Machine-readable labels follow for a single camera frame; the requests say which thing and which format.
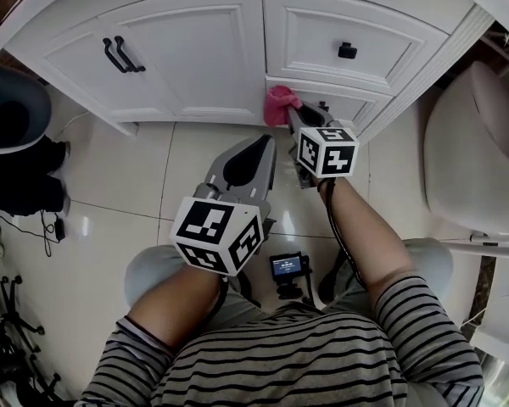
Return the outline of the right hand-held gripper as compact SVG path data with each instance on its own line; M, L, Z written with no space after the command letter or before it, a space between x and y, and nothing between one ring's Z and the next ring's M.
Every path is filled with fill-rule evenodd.
M302 189L314 187L314 178L351 176L360 147L354 132L318 105L287 108L288 129L294 140L289 155Z

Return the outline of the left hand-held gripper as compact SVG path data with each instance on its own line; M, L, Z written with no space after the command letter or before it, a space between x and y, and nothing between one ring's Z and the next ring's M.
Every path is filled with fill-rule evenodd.
M243 139L214 160L207 183L182 200L169 235L188 265L236 276L259 251L267 235L264 224L271 222L264 199L276 162L272 136Z

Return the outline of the red cloth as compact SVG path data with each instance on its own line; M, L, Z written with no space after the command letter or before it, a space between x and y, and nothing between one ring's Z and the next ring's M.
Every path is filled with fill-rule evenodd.
M270 127L288 125L288 108L303 106L298 96L287 86L273 86L268 89L264 103L264 122Z

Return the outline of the small white drawer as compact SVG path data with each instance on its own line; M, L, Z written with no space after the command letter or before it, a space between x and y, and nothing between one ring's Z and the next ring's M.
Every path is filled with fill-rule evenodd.
M273 86L288 87L302 102L324 102L329 107L329 114L343 121L356 135L360 135L392 99L386 94L350 86L267 76L266 87Z

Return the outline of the large white drawer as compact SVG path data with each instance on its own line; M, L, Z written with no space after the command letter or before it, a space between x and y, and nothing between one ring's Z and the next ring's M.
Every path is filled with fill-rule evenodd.
M411 16L362 0L263 0L271 76L397 95L447 35ZM350 42L355 59L341 59Z

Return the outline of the person's right forearm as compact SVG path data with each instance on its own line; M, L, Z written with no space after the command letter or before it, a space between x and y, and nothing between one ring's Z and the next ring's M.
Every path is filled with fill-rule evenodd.
M346 179L315 182L375 303L394 279L414 271L412 259L400 237Z

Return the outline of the person's left forearm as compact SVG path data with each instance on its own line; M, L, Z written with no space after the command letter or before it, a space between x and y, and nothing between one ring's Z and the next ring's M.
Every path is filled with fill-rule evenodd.
M185 266L145 293L131 308L128 318L168 347L177 349L202 325L220 291L219 275Z

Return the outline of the white vanity cabinet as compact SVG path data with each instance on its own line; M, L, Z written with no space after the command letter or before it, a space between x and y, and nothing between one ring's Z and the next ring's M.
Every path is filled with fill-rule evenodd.
M0 52L126 135L261 125L280 83L368 142L494 23L509 0L20 0Z

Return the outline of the grey shorts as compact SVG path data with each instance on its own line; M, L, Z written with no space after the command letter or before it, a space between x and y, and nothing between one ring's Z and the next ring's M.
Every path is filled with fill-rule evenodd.
M437 298L447 293L453 273L453 259L450 250L434 238L415 238L405 240L411 259L421 276ZM144 249L128 265L125 277L125 296L132 307L145 293L171 277L186 264L171 245L161 245ZM355 312L364 316L372 315L372 306L364 290L348 264L340 266L330 286L333 300L323 309L293 302L293 309L313 310L317 314L334 312ZM211 332L245 323L262 321L270 315L248 301L233 282L222 284L221 296L216 309L202 323L202 332Z

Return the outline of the wide white cabinet door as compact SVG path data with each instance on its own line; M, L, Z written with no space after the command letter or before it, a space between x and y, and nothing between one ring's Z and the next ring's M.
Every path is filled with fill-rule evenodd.
M261 124L262 0L144 0L99 18L149 68L173 116Z

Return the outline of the beige toilet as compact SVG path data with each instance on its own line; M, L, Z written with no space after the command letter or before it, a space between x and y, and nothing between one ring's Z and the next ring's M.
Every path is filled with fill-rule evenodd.
M423 141L429 209L509 241L509 91L474 62L440 95Z

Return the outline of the striped shirt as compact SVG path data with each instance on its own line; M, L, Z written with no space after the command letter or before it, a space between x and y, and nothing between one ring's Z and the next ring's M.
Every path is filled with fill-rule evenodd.
M75 407L478 407L483 394L471 345L402 275L370 316L290 305L178 351L121 319Z

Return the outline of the narrow white cabinet door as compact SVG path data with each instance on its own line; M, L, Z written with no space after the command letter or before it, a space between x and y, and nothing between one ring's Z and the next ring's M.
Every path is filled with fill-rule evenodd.
M116 52L116 34L97 19L83 22L58 33L26 27L7 44L7 49L27 63L50 84L100 116L117 123L171 121L172 113L154 86L154 77L145 72L120 73L104 54L103 39L111 42L110 51L126 67Z

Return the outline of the dark grey bin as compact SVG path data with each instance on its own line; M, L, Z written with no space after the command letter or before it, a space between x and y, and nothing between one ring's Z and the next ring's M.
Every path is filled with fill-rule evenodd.
M52 105L44 86L0 66L0 154L29 148L45 135Z

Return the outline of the black folding stand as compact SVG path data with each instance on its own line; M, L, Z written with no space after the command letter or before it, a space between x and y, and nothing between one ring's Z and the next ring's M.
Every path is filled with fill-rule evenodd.
M0 280L0 407L73 407L57 392L61 376L44 375L40 348L27 336L43 335L42 326L31 326L17 310L16 290L22 278Z

